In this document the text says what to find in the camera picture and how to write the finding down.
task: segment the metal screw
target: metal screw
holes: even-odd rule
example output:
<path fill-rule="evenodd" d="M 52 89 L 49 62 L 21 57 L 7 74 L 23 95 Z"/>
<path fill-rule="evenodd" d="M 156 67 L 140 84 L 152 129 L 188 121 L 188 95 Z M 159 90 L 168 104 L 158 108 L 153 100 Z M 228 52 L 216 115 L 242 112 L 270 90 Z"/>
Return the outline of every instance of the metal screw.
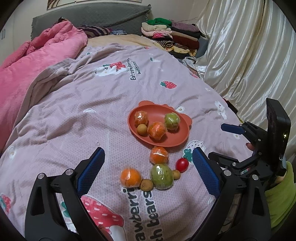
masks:
<path fill-rule="evenodd" d="M 73 169 L 68 169 L 68 170 L 66 170 L 66 175 L 70 176 L 73 174 L 73 172 L 74 172 Z"/>
<path fill-rule="evenodd" d="M 252 178 L 253 178 L 255 181 L 257 181 L 257 180 L 259 179 L 258 176 L 257 176 L 256 174 L 252 175 Z"/>
<path fill-rule="evenodd" d="M 40 174 L 38 175 L 38 179 L 42 179 L 42 178 L 44 178 L 44 173 L 40 173 Z"/>
<path fill-rule="evenodd" d="M 229 171 L 229 170 L 224 170 L 224 175 L 225 175 L 225 176 L 231 176 L 231 171 Z"/>

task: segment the white curtain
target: white curtain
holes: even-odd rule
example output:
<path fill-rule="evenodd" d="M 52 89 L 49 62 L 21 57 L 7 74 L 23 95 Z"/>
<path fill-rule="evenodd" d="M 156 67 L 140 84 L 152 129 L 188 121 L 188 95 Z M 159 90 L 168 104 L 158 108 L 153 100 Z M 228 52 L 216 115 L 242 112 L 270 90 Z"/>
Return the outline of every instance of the white curtain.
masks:
<path fill-rule="evenodd" d="M 272 0 L 209 0 L 197 25 L 209 38 L 195 64 L 199 75 L 237 109 L 267 128 L 266 98 L 291 119 L 286 150 L 296 152 L 296 34 Z"/>

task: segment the gray headboard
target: gray headboard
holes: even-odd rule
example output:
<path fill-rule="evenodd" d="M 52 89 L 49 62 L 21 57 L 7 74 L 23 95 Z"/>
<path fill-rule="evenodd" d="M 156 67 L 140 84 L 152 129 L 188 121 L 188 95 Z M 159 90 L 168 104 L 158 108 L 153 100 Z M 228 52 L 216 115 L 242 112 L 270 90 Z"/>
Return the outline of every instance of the gray headboard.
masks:
<path fill-rule="evenodd" d="M 96 2 L 76 4 L 33 18 L 31 38 L 50 28 L 60 17 L 66 18 L 75 27 L 84 24 L 125 30 L 128 34 L 141 35 L 141 23 L 147 20 L 151 6 L 128 3 Z"/>

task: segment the purple folded cloth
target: purple folded cloth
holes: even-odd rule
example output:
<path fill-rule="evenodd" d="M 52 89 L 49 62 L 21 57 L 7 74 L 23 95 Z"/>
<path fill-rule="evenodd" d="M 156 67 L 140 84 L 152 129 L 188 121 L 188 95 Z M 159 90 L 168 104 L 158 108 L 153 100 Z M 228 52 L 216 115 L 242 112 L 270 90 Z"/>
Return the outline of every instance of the purple folded cloth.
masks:
<path fill-rule="evenodd" d="M 177 29 L 181 29 L 181 30 L 186 30 L 186 31 L 191 31 L 193 33 L 197 33 L 199 31 L 198 27 L 191 25 L 191 24 L 186 24 L 186 23 L 181 23 L 181 22 L 175 22 L 173 20 L 172 21 L 172 27 L 175 27 Z"/>

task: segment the red tomato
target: red tomato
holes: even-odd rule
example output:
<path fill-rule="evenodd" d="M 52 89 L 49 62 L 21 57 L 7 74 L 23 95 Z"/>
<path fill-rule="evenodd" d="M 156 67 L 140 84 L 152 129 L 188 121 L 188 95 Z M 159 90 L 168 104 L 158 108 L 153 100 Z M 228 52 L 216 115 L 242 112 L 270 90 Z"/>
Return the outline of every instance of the red tomato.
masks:
<path fill-rule="evenodd" d="M 176 162 L 176 170 L 178 170 L 181 173 L 186 171 L 188 169 L 188 166 L 189 166 L 189 161 L 186 158 L 182 157 Z"/>

